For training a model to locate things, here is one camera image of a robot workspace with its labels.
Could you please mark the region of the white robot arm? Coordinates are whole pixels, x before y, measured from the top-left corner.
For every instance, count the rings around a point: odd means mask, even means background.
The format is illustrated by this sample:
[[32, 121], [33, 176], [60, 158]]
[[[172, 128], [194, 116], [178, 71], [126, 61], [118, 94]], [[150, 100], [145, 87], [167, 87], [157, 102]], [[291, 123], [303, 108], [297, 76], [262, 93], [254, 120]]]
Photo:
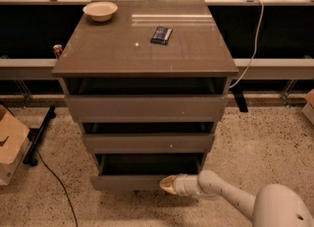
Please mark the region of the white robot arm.
[[257, 196], [224, 181], [211, 170], [197, 175], [171, 175], [160, 181], [165, 192], [181, 196], [220, 196], [237, 209], [252, 227], [314, 227], [314, 219], [302, 198], [292, 189], [271, 184]]

